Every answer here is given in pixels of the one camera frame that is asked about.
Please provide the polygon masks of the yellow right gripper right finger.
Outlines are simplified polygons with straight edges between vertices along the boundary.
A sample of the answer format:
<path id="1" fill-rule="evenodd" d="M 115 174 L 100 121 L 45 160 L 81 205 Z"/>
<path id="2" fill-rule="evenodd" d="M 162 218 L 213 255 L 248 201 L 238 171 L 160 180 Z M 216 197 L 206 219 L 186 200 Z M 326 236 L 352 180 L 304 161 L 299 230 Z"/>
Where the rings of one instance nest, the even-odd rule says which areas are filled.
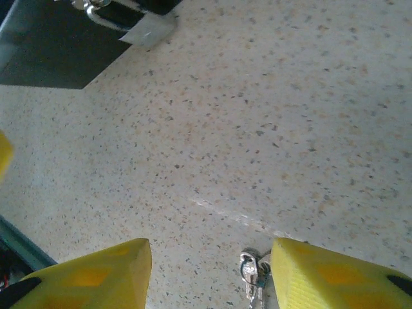
<path id="1" fill-rule="evenodd" d="M 280 308 L 411 308 L 411 278 L 388 267 L 288 238 L 270 255 Z"/>

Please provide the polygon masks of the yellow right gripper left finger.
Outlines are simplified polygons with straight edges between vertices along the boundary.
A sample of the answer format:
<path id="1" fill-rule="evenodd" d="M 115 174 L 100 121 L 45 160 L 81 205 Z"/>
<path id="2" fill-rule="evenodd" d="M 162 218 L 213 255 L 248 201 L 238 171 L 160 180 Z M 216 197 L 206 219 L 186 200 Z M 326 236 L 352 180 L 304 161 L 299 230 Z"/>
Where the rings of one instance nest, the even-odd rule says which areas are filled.
<path id="1" fill-rule="evenodd" d="M 1 308 L 145 308 L 149 240 L 137 238 L 28 274 L 1 292 Z"/>

